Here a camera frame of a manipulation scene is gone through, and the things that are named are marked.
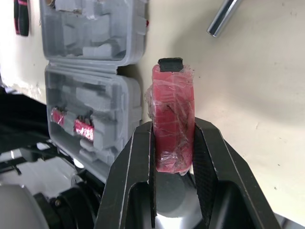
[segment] plastic wrap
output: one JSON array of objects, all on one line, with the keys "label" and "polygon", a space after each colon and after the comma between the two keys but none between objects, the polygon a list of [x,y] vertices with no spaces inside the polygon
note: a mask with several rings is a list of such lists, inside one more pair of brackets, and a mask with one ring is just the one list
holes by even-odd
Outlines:
[{"label": "plastic wrap", "polygon": [[184,175],[192,165],[195,127],[193,70],[152,70],[152,85],[146,92],[153,122],[156,169]]},{"label": "plastic wrap", "polygon": [[51,117],[52,117],[52,122],[57,123],[61,127],[64,125],[64,117],[65,117],[65,112],[58,107],[55,107],[51,111]]},{"label": "plastic wrap", "polygon": [[87,119],[87,121],[83,121],[76,119],[74,121],[74,130],[78,135],[83,136],[93,142],[94,127],[91,123],[91,120]]}]

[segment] case lid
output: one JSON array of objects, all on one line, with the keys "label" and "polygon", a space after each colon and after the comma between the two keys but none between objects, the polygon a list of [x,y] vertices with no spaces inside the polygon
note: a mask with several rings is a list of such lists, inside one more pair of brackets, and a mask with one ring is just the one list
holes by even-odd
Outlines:
[{"label": "case lid", "polygon": [[147,0],[55,0],[41,4],[44,55],[51,64],[115,72],[144,51]]}]

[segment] gray surface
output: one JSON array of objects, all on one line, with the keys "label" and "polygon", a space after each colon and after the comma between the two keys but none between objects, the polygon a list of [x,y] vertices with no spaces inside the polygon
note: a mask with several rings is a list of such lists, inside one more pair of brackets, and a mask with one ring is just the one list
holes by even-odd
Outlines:
[{"label": "gray surface", "polygon": [[37,202],[26,187],[0,186],[2,229],[48,229]]},{"label": "gray surface", "polygon": [[[110,166],[141,119],[138,83],[114,74],[58,66],[48,66],[45,77],[51,140],[98,179],[106,182]],[[64,128],[50,122],[51,110],[56,106],[69,111]],[[73,119],[78,115],[91,118],[93,143],[81,143],[82,138],[74,134]]]},{"label": "gray surface", "polygon": [[[21,156],[19,150],[14,150],[15,158]],[[3,153],[0,161],[12,159],[12,153]],[[75,169],[61,158],[53,158],[47,161],[38,159],[34,163],[24,163],[17,166],[22,172],[18,176],[16,171],[0,174],[0,185],[16,184],[25,185],[31,194],[41,192],[49,197],[71,187],[71,178],[76,173]]]}]

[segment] metal bar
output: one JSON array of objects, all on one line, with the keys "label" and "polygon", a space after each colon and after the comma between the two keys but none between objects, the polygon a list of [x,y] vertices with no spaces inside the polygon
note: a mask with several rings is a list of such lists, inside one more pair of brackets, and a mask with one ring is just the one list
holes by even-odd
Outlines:
[{"label": "metal bar", "polygon": [[207,32],[213,37],[218,37],[240,2],[241,0],[225,0]]}]

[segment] gray plastic case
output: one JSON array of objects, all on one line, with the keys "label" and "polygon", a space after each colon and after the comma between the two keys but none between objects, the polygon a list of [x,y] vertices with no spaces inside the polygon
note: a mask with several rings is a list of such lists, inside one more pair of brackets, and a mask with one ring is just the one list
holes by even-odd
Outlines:
[{"label": "gray plastic case", "polygon": [[[50,60],[45,69],[49,133],[63,152],[106,182],[142,115],[138,83],[116,70],[142,57],[146,0],[72,1],[77,12],[56,11],[40,0],[43,50]],[[64,127],[51,121],[54,107],[67,111]],[[91,118],[93,142],[75,135],[79,115]]]}]

